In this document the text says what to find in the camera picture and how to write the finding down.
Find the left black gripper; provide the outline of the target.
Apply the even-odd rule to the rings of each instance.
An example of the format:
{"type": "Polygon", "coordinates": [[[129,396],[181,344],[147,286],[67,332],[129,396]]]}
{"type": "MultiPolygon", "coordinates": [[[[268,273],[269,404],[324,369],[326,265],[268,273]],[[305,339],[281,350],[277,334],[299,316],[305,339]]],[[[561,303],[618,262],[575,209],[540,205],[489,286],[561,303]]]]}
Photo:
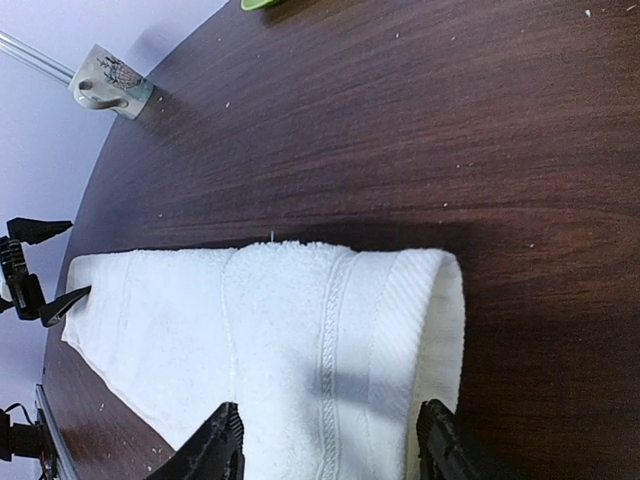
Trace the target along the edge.
{"type": "Polygon", "coordinates": [[[91,292],[76,289],[45,304],[37,275],[29,272],[21,243],[36,245],[73,227],[71,221],[42,221],[16,217],[7,222],[9,237],[1,238],[1,312],[14,308],[21,320],[40,318],[45,328],[59,323],[64,315],[91,292]]]}

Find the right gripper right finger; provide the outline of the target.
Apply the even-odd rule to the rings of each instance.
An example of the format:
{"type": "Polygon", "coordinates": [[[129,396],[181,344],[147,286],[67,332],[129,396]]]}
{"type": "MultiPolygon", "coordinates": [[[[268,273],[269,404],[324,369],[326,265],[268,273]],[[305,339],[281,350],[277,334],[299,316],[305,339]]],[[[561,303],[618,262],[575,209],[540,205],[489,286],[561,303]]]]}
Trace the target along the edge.
{"type": "Polygon", "coordinates": [[[416,422],[421,479],[519,479],[440,400],[423,402],[416,422]]]}

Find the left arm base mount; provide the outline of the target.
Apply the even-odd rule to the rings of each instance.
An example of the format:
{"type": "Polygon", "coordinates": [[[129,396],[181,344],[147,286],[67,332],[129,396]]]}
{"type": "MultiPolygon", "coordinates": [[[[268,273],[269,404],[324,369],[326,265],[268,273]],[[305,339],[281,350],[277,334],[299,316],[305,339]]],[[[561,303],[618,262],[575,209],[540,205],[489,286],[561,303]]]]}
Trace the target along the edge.
{"type": "Polygon", "coordinates": [[[1,460],[12,462],[14,457],[39,461],[40,480],[54,479],[55,467],[51,463],[50,442],[42,423],[32,421],[21,403],[13,403],[1,410],[1,460]],[[26,423],[15,423],[10,413],[21,409],[26,423]]]}

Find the white cream towel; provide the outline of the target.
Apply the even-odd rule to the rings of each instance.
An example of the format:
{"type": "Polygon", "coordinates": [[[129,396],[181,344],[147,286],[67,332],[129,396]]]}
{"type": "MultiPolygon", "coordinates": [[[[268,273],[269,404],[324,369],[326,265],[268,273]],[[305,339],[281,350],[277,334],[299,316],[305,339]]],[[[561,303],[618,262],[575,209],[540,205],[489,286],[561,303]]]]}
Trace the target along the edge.
{"type": "Polygon", "coordinates": [[[234,402],[249,479],[415,479],[420,406],[458,403],[465,299],[438,249],[324,243],[75,258],[63,340],[171,447],[234,402]]]}

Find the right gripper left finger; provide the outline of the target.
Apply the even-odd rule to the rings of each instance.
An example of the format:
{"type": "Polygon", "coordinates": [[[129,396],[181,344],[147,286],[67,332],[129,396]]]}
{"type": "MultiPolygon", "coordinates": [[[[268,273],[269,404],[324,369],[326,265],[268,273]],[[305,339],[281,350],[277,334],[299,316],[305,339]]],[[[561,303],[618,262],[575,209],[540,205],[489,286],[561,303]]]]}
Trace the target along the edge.
{"type": "Polygon", "coordinates": [[[244,425],[234,402],[222,403],[148,480],[242,480],[244,425]]]}

